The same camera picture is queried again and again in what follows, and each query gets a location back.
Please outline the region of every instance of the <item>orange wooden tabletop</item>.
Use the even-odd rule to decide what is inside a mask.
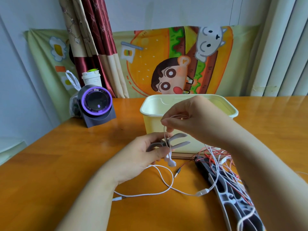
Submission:
[[[308,172],[308,97],[231,97],[235,118],[295,171]],[[114,99],[117,119],[85,128],[72,118],[0,166],[0,230],[54,230],[94,172],[144,135],[143,98]],[[171,175],[162,170],[167,183]],[[307,175],[301,175],[308,181]],[[187,193],[208,187],[193,163],[173,185]],[[166,189],[154,168],[117,187],[127,195]],[[227,230],[214,191],[175,191],[112,203],[107,230]]]

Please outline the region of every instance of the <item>cartoon white dog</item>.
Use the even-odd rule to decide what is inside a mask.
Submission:
[[[200,27],[196,42],[197,51],[195,57],[206,61],[206,57],[211,56],[216,50],[225,44],[222,35],[227,29],[222,27]]]

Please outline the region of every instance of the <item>cartoon mouth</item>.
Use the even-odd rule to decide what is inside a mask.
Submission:
[[[174,88],[173,88],[173,92],[174,92],[175,94],[182,94],[182,93],[183,93],[183,89],[180,88],[180,87],[174,87]]]

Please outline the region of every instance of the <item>plastic bag handle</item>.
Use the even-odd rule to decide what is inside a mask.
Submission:
[[[78,79],[76,78],[76,76],[70,72],[69,70],[67,70],[65,72],[66,74],[66,77],[68,78],[68,80],[71,82],[71,84],[73,85],[73,87],[77,90],[77,91],[80,91],[81,89],[81,86],[80,86],[80,83],[78,81]]]

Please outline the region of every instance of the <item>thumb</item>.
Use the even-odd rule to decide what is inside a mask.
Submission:
[[[185,120],[181,120],[178,118],[165,118],[161,120],[161,124],[166,126],[167,128],[176,129],[179,131],[185,132]]]
[[[147,152],[150,155],[149,163],[165,157],[169,151],[169,147],[157,147],[153,151]]]

